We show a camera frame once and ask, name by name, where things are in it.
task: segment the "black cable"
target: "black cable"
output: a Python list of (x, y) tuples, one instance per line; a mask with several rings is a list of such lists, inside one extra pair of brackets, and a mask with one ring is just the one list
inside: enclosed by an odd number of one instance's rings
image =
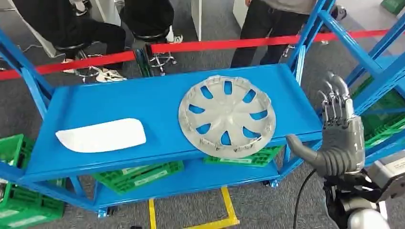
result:
[(308, 180), (311, 178), (311, 176), (316, 172), (316, 170), (312, 170), (312, 172), (310, 172), (307, 176), (307, 178), (305, 178), (304, 183), (302, 183), (301, 188), (299, 189), (298, 192), (298, 196), (297, 196), (297, 201), (295, 202), (295, 210), (294, 210), (294, 224), (293, 224), (293, 229), (296, 229), (297, 226), (297, 214), (298, 214), (298, 204), (299, 204), (299, 199), (301, 198), (301, 193), (302, 190), (304, 189), (306, 183), (308, 182)]

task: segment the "yellow floor tape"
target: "yellow floor tape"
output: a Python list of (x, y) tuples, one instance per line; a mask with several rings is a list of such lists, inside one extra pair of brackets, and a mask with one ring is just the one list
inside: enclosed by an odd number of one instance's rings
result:
[(155, 203), (153, 202), (153, 199), (149, 199), (149, 217), (150, 229), (156, 229)]
[(205, 223), (202, 225), (190, 227), (187, 229), (221, 229), (230, 227), (233, 225), (239, 224), (239, 220), (236, 217), (234, 206), (232, 205), (231, 196), (229, 195), (229, 191), (227, 187), (221, 188), (222, 197), (224, 198), (224, 203), (226, 207), (226, 211), (228, 212), (228, 218), (222, 219), (220, 221), (215, 221), (211, 223)]
[[(221, 188), (222, 197), (224, 198), (224, 203), (226, 211), (228, 212), (228, 218), (219, 221), (205, 223), (198, 226), (189, 227), (186, 229), (222, 229), (237, 225), (240, 221), (237, 219), (234, 206), (232, 205), (231, 196), (227, 187)], [(156, 215), (155, 215), (155, 204), (153, 199), (149, 199), (149, 216), (150, 216), (150, 229), (156, 229)]]
[(222, 187), (221, 192), (222, 192), (222, 197), (224, 198), (226, 211), (228, 212), (228, 217), (230, 219), (236, 219), (234, 206), (232, 205), (232, 200), (231, 200), (231, 196), (229, 195), (228, 188)]

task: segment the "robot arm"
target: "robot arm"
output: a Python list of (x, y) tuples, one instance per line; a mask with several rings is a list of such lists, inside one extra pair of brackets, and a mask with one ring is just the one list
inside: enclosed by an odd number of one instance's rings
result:
[(332, 73), (321, 92), (322, 146), (319, 151), (287, 136), (291, 151), (325, 178), (328, 215), (340, 229), (389, 229), (385, 200), (405, 192), (405, 151), (376, 161), (365, 170), (363, 125), (353, 112), (346, 83)]

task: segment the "green crate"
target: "green crate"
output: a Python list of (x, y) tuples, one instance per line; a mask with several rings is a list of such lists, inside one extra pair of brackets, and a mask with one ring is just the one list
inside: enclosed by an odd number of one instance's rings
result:
[(157, 179), (167, 177), (184, 169), (182, 161), (173, 161), (151, 166), (127, 168), (93, 174), (93, 177), (118, 194), (124, 194)]
[[(372, 81), (373, 78), (369, 77), (359, 86), (352, 97), (355, 98)], [(392, 89), (366, 112), (402, 107), (405, 107), (405, 100), (395, 89)], [(365, 146), (371, 147), (401, 132), (405, 128), (405, 113), (364, 114), (362, 115), (362, 121), (364, 125)]]
[[(10, 165), (25, 169), (30, 161), (33, 145), (34, 142), (24, 135), (0, 139), (0, 159)], [(50, 183), (60, 187), (65, 186), (64, 179), (50, 181)], [(8, 183), (5, 185), (4, 197), (0, 202), (0, 228), (16, 228), (24, 222), (33, 225), (58, 219), (62, 217), (63, 211), (64, 203), (62, 201)], [(35, 220), (33, 218), (23, 221), (34, 216), (42, 216), (42, 219), (36, 218), (37, 220)]]
[(219, 158), (214, 156), (205, 157), (205, 163), (231, 164), (243, 166), (265, 167), (281, 150), (283, 146), (266, 147), (259, 152), (243, 158)]
[(27, 228), (60, 219), (62, 216), (46, 214), (36, 210), (25, 210), (19, 214), (1, 219), (0, 229)]
[(397, 15), (405, 7), (405, 0), (384, 0), (381, 2), (381, 6)]

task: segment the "hand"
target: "hand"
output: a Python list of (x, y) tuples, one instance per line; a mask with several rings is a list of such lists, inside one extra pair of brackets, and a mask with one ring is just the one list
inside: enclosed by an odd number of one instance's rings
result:
[(364, 136), (360, 117), (353, 111), (353, 101), (342, 78), (329, 73), (325, 81), (328, 93), (322, 91), (322, 146), (314, 151), (295, 135), (287, 136), (291, 151), (311, 164), (320, 176), (355, 173), (364, 167)]

